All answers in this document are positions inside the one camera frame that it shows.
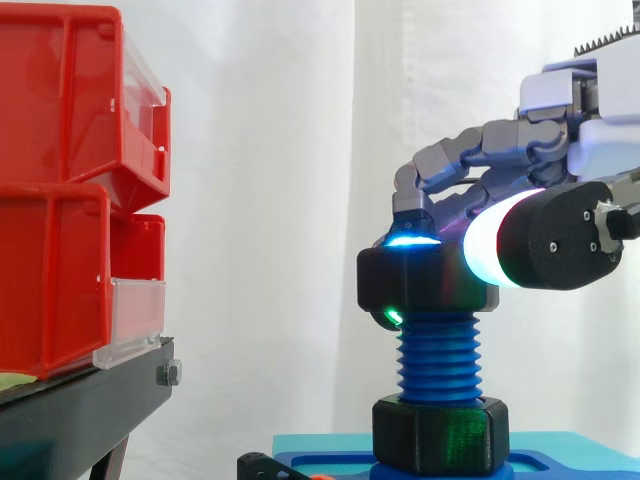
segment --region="black clamp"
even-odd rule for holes
[[[278,480],[282,473],[288,480],[311,480],[264,453],[245,453],[238,459],[238,480]]]

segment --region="yellow object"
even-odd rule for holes
[[[38,377],[24,375],[22,373],[0,373],[0,392],[15,387],[16,385],[33,383],[37,379]]]

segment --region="black metal shelf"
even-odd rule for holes
[[[0,479],[74,480],[96,464],[92,479],[117,478],[119,466],[114,473],[105,463],[121,462],[129,433],[171,397],[164,375],[173,351],[167,338],[110,370],[0,392]]]

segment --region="black nut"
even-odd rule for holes
[[[398,395],[373,407],[373,453],[379,462],[419,476],[487,476],[509,456],[507,406],[405,403]]]
[[[498,288],[471,272],[460,243],[375,247],[358,255],[358,305],[367,312],[490,311]]]

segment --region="blue tray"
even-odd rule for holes
[[[640,480],[640,461],[575,433],[514,433],[511,447],[509,465],[490,480]],[[371,435],[279,435],[273,454],[305,475],[336,480],[420,478],[376,465],[371,448]]]

